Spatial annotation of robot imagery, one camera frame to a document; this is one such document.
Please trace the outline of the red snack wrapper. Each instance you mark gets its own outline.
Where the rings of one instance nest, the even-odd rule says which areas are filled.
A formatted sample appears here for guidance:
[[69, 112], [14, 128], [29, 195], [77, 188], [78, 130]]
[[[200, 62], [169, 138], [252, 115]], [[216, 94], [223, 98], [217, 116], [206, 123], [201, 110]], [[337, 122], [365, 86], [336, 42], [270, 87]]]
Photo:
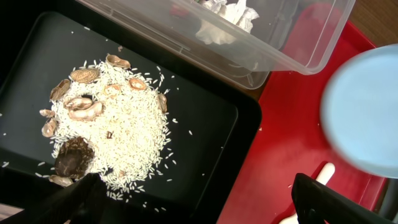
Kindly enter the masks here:
[[190, 14], [190, 12], [188, 9], [185, 9], [184, 7], [173, 4], [170, 7], [169, 14], [174, 17], [183, 18], [183, 17], [187, 17]]

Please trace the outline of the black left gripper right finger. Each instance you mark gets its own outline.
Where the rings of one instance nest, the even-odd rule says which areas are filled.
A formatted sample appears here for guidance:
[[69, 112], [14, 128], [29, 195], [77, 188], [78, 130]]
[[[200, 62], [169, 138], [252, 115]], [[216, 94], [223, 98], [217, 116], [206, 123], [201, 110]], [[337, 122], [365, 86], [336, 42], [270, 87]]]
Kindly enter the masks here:
[[299, 224], [392, 224], [303, 173], [295, 176], [292, 200]]

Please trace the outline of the light blue plate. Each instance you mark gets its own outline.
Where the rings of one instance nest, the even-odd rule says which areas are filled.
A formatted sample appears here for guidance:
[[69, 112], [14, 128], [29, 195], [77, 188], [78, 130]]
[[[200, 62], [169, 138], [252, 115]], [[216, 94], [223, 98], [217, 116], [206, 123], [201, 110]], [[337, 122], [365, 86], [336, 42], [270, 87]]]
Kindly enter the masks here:
[[347, 163], [397, 178], [397, 45], [367, 50], [340, 66], [326, 84], [320, 119]]

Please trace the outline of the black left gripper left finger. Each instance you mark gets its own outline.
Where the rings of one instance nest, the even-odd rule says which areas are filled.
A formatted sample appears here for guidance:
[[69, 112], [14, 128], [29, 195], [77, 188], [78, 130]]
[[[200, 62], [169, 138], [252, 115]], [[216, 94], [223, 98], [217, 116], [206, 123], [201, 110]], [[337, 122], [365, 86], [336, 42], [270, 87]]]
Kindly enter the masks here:
[[104, 212], [104, 182], [88, 174], [44, 201], [1, 221], [1, 224], [99, 223]]

